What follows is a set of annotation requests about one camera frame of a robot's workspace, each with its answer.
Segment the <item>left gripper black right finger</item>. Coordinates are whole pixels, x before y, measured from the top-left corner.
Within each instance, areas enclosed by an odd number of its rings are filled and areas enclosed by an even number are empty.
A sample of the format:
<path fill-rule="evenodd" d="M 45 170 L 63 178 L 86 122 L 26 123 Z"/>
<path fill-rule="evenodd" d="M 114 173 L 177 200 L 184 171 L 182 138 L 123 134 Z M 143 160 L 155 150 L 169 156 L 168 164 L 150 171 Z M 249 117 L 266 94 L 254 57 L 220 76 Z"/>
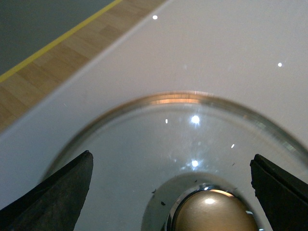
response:
<path fill-rule="evenodd" d="M 308 229 L 308 184 L 256 154 L 250 162 L 251 184 L 274 231 Z"/>

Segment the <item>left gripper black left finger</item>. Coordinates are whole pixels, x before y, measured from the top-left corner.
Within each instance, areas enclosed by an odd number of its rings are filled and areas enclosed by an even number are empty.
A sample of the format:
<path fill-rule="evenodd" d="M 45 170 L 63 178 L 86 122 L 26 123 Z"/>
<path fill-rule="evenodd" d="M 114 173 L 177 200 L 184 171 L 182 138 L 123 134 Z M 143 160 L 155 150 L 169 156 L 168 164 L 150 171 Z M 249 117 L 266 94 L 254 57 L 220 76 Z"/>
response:
<path fill-rule="evenodd" d="M 72 231 L 90 188 L 93 155 L 84 151 L 0 211 L 2 231 Z"/>

